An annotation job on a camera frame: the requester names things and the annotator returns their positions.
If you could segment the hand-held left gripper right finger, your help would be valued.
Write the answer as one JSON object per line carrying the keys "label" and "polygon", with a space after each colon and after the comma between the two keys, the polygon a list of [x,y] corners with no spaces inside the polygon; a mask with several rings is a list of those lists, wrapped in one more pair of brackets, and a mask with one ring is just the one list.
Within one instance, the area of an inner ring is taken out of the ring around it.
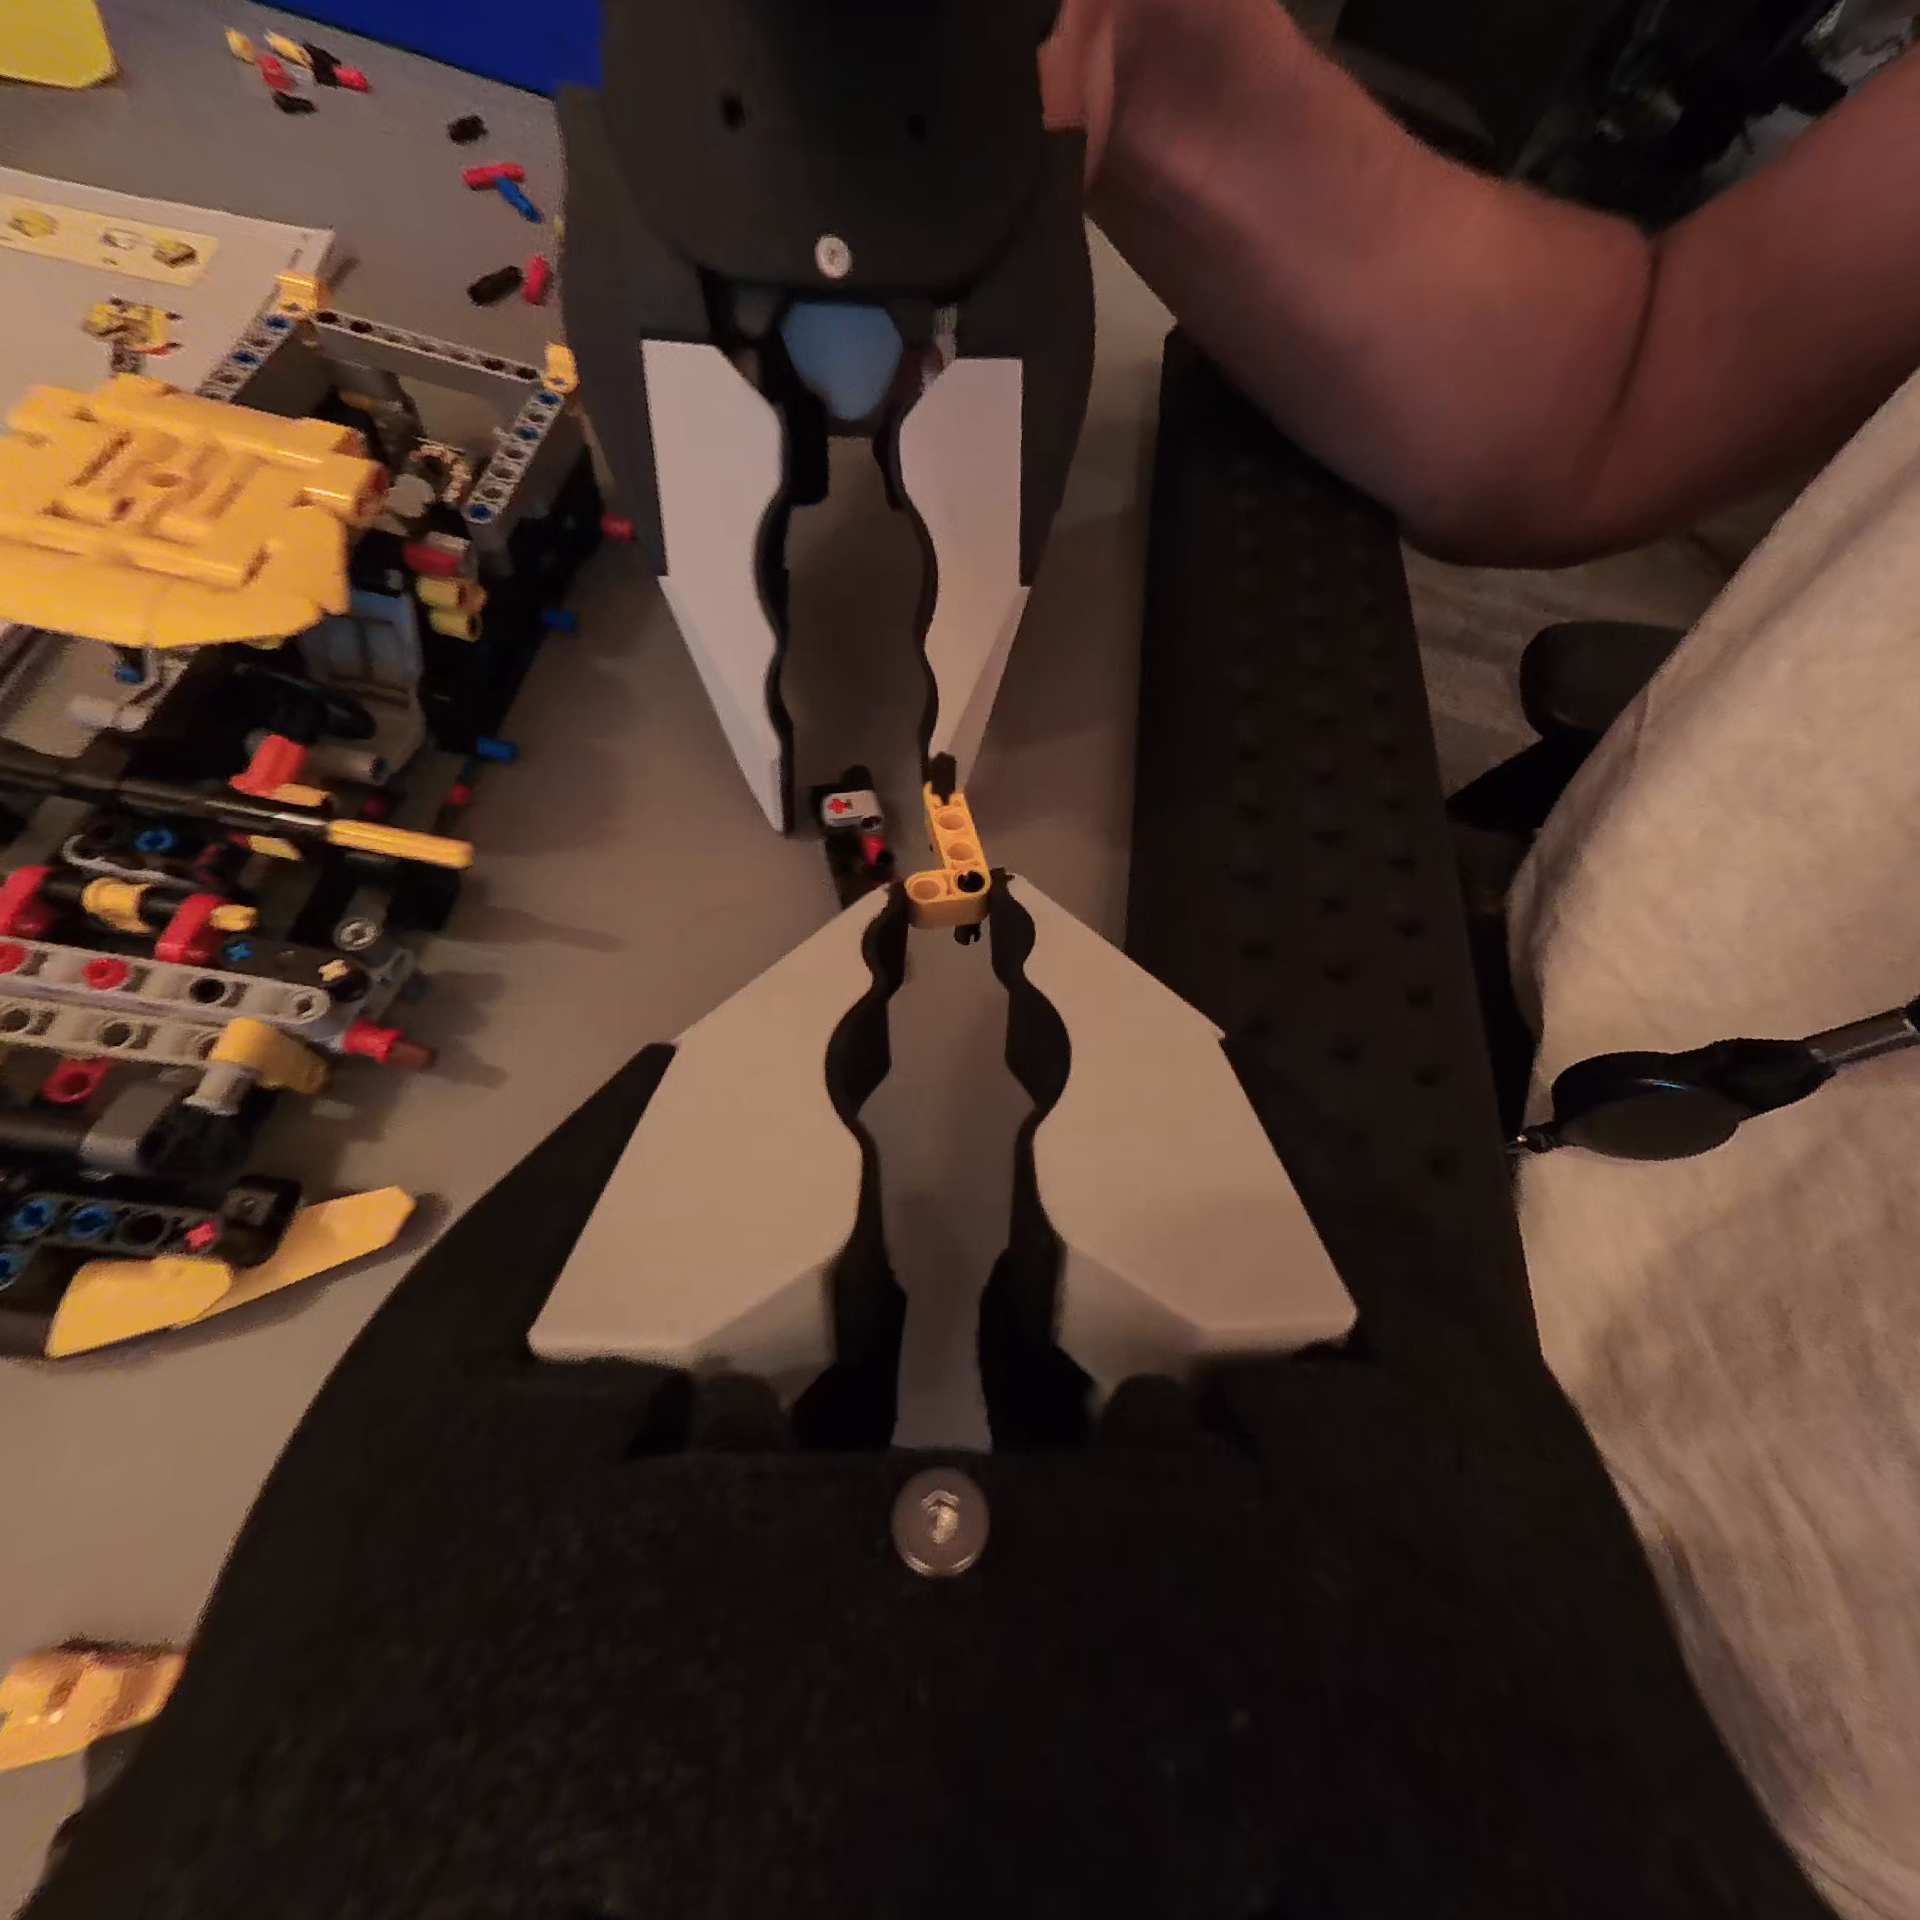
{"label": "hand-held left gripper right finger", "polygon": [[1352,1336],[1353,1297],[1222,1032],[1024,876],[995,886],[993,958],[1060,1246],[1052,1345],[1117,1388]]}

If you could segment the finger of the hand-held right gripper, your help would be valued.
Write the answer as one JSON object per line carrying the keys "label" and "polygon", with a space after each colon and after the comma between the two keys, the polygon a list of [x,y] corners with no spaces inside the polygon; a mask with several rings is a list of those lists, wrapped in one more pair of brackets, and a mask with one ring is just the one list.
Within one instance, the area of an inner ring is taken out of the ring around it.
{"label": "finger of the hand-held right gripper", "polygon": [[657,458],[662,600],[755,802],[789,830],[787,745],[773,693],[781,633],[762,536],[784,498],[779,412],[709,344],[641,348]]}
{"label": "finger of the hand-held right gripper", "polygon": [[916,530],[924,763],[971,765],[1029,597],[1021,576],[1021,368],[914,358],[878,440],[891,504]]}

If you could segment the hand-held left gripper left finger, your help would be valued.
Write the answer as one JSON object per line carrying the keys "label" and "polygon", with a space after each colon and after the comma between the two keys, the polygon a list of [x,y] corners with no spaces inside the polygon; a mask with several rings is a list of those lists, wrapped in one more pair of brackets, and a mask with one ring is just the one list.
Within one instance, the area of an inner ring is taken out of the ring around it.
{"label": "hand-held left gripper left finger", "polygon": [[828,1374],[867,1176],[867,1094],[830,1045],[865,1018],[888,1043],[902,961],[905,904],[860,901],[678,1033],[530,1326],[538,1357],[737,1371],[787,1404]]}

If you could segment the black toy beam with holes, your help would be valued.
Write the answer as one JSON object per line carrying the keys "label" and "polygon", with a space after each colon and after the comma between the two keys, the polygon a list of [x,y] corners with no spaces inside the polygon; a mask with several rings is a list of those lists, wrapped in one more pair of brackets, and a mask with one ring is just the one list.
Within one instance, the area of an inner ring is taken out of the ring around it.
{"label": "black toy beam with holes", "polygon": [[850,907],[897,880],[893,837],[874,776],[865,765],[848,768],[835,784],[817,784],[806,802],[840,907]]}

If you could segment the small yellow angled beam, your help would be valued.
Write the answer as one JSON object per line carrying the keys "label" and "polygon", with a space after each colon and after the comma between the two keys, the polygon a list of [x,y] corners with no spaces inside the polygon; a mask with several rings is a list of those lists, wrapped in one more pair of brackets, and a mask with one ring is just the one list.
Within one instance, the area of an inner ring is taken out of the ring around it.
{"label": "small yellow angled beam", "polygon": [[944,808],[934,804],[926,788],[922,797],[931,866],[902,880],[910,925],[944,931],[958,944],[974,944],[990,914],[995,880],[968,792],[961,787]]}

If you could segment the grey desk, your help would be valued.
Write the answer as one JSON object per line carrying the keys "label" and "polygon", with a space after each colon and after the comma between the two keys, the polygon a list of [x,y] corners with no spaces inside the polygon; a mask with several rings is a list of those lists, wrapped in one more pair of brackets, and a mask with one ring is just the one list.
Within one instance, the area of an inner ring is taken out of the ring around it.
{"label": "grey desk", "polygon": [[[467,285],[536,229],[462,182],[446,124],[553,211],[536,93],[260,4],[104,4],[115,85],[10,88],[4,165],[330,229],[347,312],[538,358],[550,313]],[[997,865],[1120,937],[1130,873],[1145,474],[1166,306],[1090,235],[1094,377],[981,762]],[[817,845],[762,819],[648,568],[606,546],[536,660],[470,808],[476,868],[406,1024],[440,1068],[297,1114],[278,1157],[324,1189],[421,1203],[382,1260],[144,1348],[4,1362],[4,1665],[64,1642],[184,1646],[336,1357],[398,1278],[641,1046],[673,1041],[835,907]]]}

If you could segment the person's right hand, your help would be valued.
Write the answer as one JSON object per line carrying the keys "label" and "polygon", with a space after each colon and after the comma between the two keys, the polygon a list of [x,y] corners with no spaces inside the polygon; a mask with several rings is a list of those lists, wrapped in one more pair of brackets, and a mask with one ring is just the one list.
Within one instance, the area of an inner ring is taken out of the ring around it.
{"label": "person's right hand", "polygon": [[1044,126],[1085,139],[1104,224],[1257,198],[1347,81],[1265,2],[1062,2],[1038,65]]}

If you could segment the small heap of coloured pins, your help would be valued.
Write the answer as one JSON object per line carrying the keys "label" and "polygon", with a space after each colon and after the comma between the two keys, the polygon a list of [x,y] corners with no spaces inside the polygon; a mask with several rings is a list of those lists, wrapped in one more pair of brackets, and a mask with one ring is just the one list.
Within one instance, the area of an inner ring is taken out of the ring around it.
{"label": "small heap of coloured pins", "polygon": [[[285,116],[315,112],[320,96],[331,90],[370,96],[370,81],[361,67],[312,38],[278,33],[253,38],[228,28],[225,41],[232,60],[256,73],[274,110]],[[526,170],[516,161],[469,161],[462,181],[469,195],[497,198],[530,226],[547,229],[541,208],[526,192]],[[530,306],[550,304],[557,285],[557,248],[555,237],[544,237],[528,258],[478,276],[469,283],[469,304],[493,306],[509,298]]]}

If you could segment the black perforated pad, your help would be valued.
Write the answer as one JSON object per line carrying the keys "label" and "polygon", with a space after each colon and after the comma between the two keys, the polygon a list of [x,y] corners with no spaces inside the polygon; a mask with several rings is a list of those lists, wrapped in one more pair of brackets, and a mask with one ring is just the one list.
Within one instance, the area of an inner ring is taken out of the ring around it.
{"label": "black perforated pad", "polygon": [[1539,1353],[1400,530],[1180,328],[1122,947],[1221,1029],[1374,1337]]}

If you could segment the blue storage bin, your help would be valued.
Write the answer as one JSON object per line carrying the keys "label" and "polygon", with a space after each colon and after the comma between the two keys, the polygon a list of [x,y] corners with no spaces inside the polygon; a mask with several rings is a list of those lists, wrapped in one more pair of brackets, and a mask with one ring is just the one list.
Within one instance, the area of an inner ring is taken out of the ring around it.
{"label": "blue storage bin", "polygon": [[602,81],[597,2],[277,2],[277,10],[544,98]]}

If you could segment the open instruction booklet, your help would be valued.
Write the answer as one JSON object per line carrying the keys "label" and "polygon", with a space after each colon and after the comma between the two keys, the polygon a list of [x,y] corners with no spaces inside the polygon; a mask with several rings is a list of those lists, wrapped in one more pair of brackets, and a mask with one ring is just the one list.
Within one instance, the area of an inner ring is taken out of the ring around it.
{"label": "open instruction booklet", "polygon": [[91,390],[112,345],[91,313],[152,313],[142,372],[197,389],[277,294],[285,272],[315,276],[334,235],[219,208],[2,172],[2,403],[33,387]]}

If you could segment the partly built yellow toy car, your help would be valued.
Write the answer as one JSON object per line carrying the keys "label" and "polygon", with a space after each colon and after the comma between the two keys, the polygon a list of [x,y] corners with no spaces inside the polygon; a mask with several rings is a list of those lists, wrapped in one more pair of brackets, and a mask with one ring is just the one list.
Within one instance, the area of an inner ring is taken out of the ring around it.
{"label": "partly built yellow toy car", "polygon": [[563,345],[346,315],[282,275],[197,387],[99,301],[91,389],[4,413],[2,1332],[170,1336],[386,1251],[292,1114],[406,1029],[481,776],[606,536]]}

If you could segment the white t-shirt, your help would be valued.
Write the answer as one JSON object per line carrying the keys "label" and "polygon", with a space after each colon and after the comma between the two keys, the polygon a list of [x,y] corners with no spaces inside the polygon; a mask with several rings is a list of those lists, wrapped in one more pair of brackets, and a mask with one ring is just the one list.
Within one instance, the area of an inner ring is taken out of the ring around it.
{"label": "white t-shirt", "polygon": [[[1915,997],[1918,384],[1776,522],[1508,906],[1531,1097]],[[1819,1896],[1918,1910],[1915,1052],[1706,1154],[1520,1176],[1533,1302],[1722,1736]]]}

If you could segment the yellow flat panel piece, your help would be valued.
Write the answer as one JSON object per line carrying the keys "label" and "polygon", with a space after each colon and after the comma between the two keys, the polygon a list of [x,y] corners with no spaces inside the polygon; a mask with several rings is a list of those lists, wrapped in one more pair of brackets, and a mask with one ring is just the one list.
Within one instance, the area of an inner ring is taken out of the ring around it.
{"label": "yellow flat panel piece", "polygon": [[2,81],[91,90],[116,78],[104,10],[93,0],[2,2]]}

